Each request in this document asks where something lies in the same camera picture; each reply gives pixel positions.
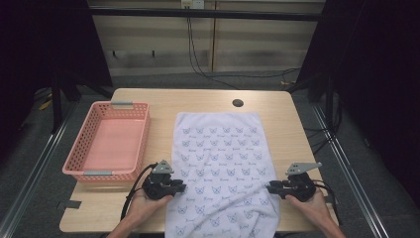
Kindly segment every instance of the human arm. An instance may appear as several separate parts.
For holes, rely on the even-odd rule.
[[[315,194],[305,202],[299,201],[292,195],[285,197],[291,205],[299,209],[315,226],[328,238],[346,237],[340,227],[334,222],[330,211],[325,204],[324,194],[317,188]]]
[[[167,205],[172,200],[171,195],[167,195],[160,200],[149,199],[145,192],[140,189],[134,194],[127,215],[120,221],[108,238],[128,237],[130,233],[143,224],[155,211]]]

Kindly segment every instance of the pink plastic basket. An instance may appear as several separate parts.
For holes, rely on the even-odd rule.
[[[93,103],[62,172],[79,181],[135,180],[140,173],[149,124],[147,103]]]

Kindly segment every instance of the printed cartoon pattern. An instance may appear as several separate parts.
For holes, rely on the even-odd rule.
[[[187,188],[166,210],[166,237],[272,237],[279,196],[256,113],[179,113],[171,165]]]

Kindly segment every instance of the black cable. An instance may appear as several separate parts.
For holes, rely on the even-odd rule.
[[[339,212],[338,212],[338,209],[337,209],[336,195],[335,195],[334,191],[324,181],[321,181],[321,180],[313,180],[313,181],[320,181],[320,182],[322,182],[324,185],[315,184],[315,186],[320,187],[320,188],[324,188],[324,189],[326,189],[331,194],[331,199],[332,199],[332,202],[331,203],[333,205],[334,212],[336,213],[337,221],[339,222],[339,225],[343,225],[343,222],[340,219]]]
[[[197,54],[195,53],[195,45],[194,45],[194,40],[193,40],[193,37],[192,37],[191,19],[190,18],[187,18],[186,21],[187,21],[187,25],[188,25],[188,53],[189,53],[189,62],[191,63],[191,67],[195,71],[195,73],[197,73],[198,75],[203,76],[203,77],[205,77],[205,78],[207,78],[209,80],[216,81],[216,82],[219,82],[219,83],[223,83],[223,84],[225,84],[225,85],[227,85],[229,87],[232,87],[232,88],[235,88],[235,89],[239,90],[238,87],[236,87],[236,86],[234,86],[232,84],[229,84],[229,83],[224,82],[224,81],[216,80],[216,79],[211,78],[210,76],[206,75],[206,73],[204,73],[204,71],[200,67],[200,64],[198,63]],[[197,69],[194,66],[194,63],[192,62],[191,46],[192,46],[192,51],[193,51],[194,58],[195,58],[195,63],[197,65],[199,71],[197,71]]]
[[[137,184],[139,183],[140,179],[142,178],[143,174],[148,170],[148,169],[153,169],[154,167],[156,167],[158,165],[158,163],[152,164],[152,165],[148,165],[147,167],[145,167],[144,170],[142,170],[142,172],[139,174],[139,176],[137,177],[136,181],[133,184],[133,187],[131,188],[129,194],[126,196],[126,202],[124,203],[123,206],[123,210],[121,211],[121,220],[126,216],[127,213],[127,209],[129,208],[131,199],[133,198],[134,194],[136,193],[137,190],[141,189],[137,188]]]
[[[191,24],[191,19],[187,18],[187,25],[188,25],[188,52],[189,52],[189,62],[191,64],[192,69],[194,70],[195,73],[197,73],[200,76],[206,77],[207,79],[213,80],[213,81],[217,81],[220,83],[223,83],[227,86],[233,87],[235,89],[239,89],[238,87],[229,84],[227,82],[224,81],[220,81],[217,79],[214,79],[215,77],[249,77],[249,78],[269,78],[269,77],[278,77],[281,76],[283,78],[283,81],[285,81],[284,76],[292,73],[294,71],[300,70],[300,67],[294,67],[294,68],[288,68],[286,70],[284,70],[282,73],[277,73],[277,74],[271,74],[271,75],[243,75],[243,74],[219,74],[219,75],[208,75],[206,74],[200,67],[200,64],[198,63],[198,58],[196,55],[196,51],[195,51],[195,45],[194,45],[194,40],[193,40],[193,36],[192,36],[192,24]],[[195,59],[195,64],[198,68],[195,68],[194,63],[192,61],[192,56],[194,56]]]

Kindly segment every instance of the wooden table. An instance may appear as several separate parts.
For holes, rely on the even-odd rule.
[[[233,105],[235,99],[244,102]],[[291,96],[281,91],[126,89],[115,91],[113,101],[144,101],[151,106],[151,128],[143,168],[166,159],[170,162],[173,126],[178,112],[258,112],[278,179],[294,162],[314,163],[314,157]],[[318,170],[308,173],[321,179]],[[63,232],[108,232],[119,222],[131,183],[92,184],[78,182],[70,200],[81,201],[78,209],[68,208],[59,225]],[[287,201],[280,202],[277,231],[309,231],[316,228]],[[335,218],[333,209],[330,212]],[[164,232],[162,208],[137,232]]]

